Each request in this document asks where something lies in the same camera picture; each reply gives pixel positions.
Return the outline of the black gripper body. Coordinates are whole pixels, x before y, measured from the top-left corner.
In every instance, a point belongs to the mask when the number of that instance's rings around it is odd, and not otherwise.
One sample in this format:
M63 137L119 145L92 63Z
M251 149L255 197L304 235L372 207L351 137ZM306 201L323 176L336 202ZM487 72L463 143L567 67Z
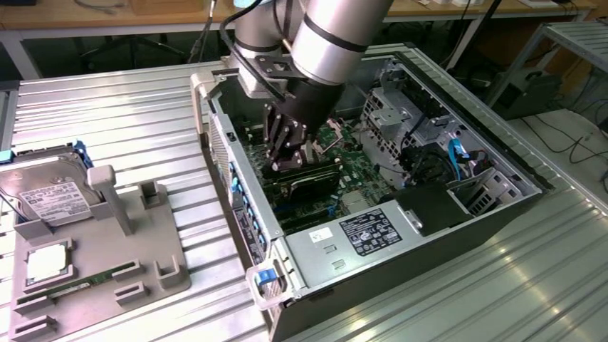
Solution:
M307 79L292 79L286 87L286 100L279 104L279 112L304 124L310 134L319 128L332 114L342 98L346 85L327 85Z

